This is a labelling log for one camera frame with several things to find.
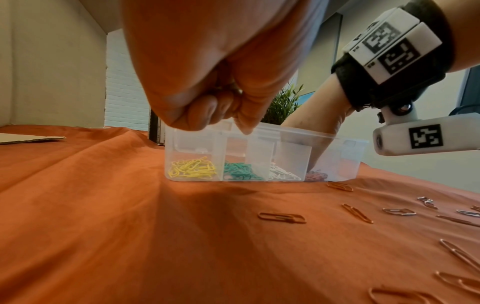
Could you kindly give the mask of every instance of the black wrist strap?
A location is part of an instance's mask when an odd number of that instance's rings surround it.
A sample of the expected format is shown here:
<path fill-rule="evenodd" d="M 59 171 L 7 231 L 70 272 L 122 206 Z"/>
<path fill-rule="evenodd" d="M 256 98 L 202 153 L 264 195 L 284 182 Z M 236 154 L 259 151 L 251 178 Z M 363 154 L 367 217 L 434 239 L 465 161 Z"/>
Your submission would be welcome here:
<path fill-rule="evenodd" d="M 445 78 L 445 73 L 452 67 L 455 55 L 453 36 L 441 9 L 432 0 L 413 0 L 402 9 L 425 23 L 442 44 L 380 85 L 350 54 L 345 54 L 331 72 L 336 73 L 343 91 L 357 111 L 415 101 L 428 86 Z"/>

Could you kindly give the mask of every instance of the white brick wall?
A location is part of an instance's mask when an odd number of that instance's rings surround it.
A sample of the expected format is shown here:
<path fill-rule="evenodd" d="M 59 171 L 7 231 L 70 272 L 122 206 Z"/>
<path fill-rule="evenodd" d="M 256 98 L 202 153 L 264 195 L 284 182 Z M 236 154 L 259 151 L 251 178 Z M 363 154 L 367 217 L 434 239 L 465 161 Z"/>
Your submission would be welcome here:
<path fill-rule="evenodd" d="M 106 65 L 105 125 L 147 131 L 150 106 L 122 30 L 107 35 Z"/>

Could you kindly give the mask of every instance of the potted plant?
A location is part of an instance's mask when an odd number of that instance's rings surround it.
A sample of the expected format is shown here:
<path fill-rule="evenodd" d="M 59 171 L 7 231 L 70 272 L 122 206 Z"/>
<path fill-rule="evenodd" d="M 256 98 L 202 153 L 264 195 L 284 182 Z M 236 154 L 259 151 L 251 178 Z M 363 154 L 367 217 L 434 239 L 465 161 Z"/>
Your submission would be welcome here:
<path fill-rule="evenodd" d="M 291 113 L 299 108 L 300 105 L 297 103 L 297 100 L 302 87 L 303 85 L 296 90 L 295 85 L 289 83 L 288 87 L 283 88 L 274 97 L 261 122 L 281 125 Z"/>

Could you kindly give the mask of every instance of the orange cloth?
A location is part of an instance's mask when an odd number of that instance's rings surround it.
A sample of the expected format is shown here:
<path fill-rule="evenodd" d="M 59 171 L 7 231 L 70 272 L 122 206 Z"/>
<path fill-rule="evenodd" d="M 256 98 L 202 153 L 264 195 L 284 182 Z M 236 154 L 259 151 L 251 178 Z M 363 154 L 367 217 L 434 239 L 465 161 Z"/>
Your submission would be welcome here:
<path fill-rule="evenodd" d="M 126 128 L 0 132 L 66 136 L 0 146 L 1 303 L 363 304 L 383 284 L 480 302 L 433 276 L 476 277 L 439 239 L 480 258 L 480 228 L 435 216 L 480 223 L 456 213 L 480 205 L 478 194 L 366 165 L 348 182 L 352 193 L 324 183 L 171 182 L 163 148 Z M 382 212 L 396 207 L 418 215 Z M 260 220 L 261 211 L 307 224 Z"/>

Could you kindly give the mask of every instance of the plastic organizer box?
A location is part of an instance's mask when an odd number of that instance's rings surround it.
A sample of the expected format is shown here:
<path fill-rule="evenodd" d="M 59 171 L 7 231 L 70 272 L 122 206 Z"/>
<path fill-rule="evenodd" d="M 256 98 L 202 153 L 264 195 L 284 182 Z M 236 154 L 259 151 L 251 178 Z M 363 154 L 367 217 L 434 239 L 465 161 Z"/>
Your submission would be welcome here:
<path fill-rule="evenodd" d="M 196 132 L 166 128 L 165 175 L 175 181 L 344 181 L 368 141 L 260 123 L 244 135 L 233 120 Z"/>

